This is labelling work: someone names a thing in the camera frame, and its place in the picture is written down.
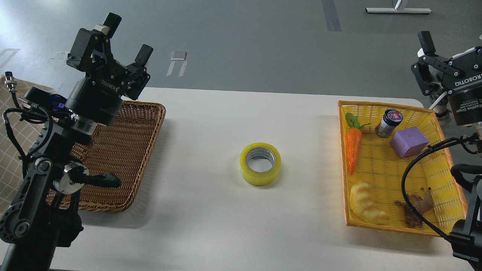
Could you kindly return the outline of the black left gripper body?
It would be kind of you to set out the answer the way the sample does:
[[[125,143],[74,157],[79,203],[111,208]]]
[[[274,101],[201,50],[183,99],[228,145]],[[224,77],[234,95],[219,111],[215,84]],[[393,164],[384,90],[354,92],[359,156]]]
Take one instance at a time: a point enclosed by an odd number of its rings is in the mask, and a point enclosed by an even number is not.
[[[78,116],[110,126],[122,107],[121,96],[126,93],[127,86],[110,76],[86,75],[75,84],[66,106]]]

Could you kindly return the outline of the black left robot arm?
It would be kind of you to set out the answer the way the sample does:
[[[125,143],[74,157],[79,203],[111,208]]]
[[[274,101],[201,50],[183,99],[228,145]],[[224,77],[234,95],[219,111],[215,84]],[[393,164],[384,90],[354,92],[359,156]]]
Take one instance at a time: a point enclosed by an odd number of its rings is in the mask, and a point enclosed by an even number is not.
[[[129,65],[113,57],[110,40],[121,20],[109,13],[94,29],[79,29],[66,63],[85,77],[68,98],[31,88],[23,107],[12,72],[5,73],[14,107],[2,118],[22,163],[23,182],[1,218],[1,239],[9,244],[2,271],[48,271],[55,249],[69,247],[83,231],[81,188],[121,185],[113,173],[91,176],[71,155],[74,144],[92,143],[98,125],[113,125],[122,97],[137,100],[150,80],[146,64],[152,47],[142,45]]]

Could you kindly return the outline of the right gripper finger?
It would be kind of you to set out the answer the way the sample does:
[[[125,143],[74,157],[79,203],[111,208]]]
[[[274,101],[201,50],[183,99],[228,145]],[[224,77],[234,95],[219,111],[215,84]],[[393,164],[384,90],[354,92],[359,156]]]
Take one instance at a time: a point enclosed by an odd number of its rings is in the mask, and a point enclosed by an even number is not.
[[[411,65],[411,72],[421,93],[424,96],[430,96],[442,88],[441,79],[435,79],[430,72],[430,67],[453,78],[458,78],[458,69],[449,65],[449,59],[436,54],[435,45],[429,31],[420,31],[417,36],[420,41],[422,55],[418,57],[416,63]]]

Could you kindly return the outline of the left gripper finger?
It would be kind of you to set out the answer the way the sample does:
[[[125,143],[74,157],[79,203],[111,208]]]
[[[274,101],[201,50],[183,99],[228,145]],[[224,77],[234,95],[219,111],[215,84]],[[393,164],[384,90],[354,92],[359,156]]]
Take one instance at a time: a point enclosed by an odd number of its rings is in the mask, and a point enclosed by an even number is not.
[[[97,24],[93,30],[79,29],[67,55],[67,65],[92,76],[120,75],[122,65],[113,57],[110,39],[121,20],[121,16],[109,13],[104,23]]]
[[[143,44],[134,60],[126,67],[126,72],[121,79],[120,94],[131,100],[137,100],[150,80],[146,64],[153,52],[153,48]]]

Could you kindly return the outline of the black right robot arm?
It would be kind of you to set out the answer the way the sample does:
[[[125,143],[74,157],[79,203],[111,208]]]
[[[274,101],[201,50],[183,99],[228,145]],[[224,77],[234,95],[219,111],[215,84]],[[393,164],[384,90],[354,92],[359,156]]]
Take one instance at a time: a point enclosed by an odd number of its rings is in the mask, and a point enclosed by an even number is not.
[[[481,155],[481,47],[476,46],[452,57],[437,55],[429,31],[417,34],[420,41],[418,60],[411,66],[418,87],[424,96],[435,96],[433,106],[440,101],[450,105],[458,126],[472,126],[475,133],[468,137],[443,140],[415,158],[415,162],[450,146],[476,145]],[[448,234],[436,228],[419,211],[415,215],[451,244],[453,256],[465,260],[475,271],[481,270],[481,166],[456,164],[450,169],[456,183],[468,192],[465,218],[456,221]]]

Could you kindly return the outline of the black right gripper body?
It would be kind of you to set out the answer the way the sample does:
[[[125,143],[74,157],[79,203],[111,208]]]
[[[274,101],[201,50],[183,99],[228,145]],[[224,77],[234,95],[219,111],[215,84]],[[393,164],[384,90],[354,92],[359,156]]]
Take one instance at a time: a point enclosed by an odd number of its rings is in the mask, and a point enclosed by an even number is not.
[[[449,60],[442,79],[457,126],[481,122],[481,47],[471,48]]]

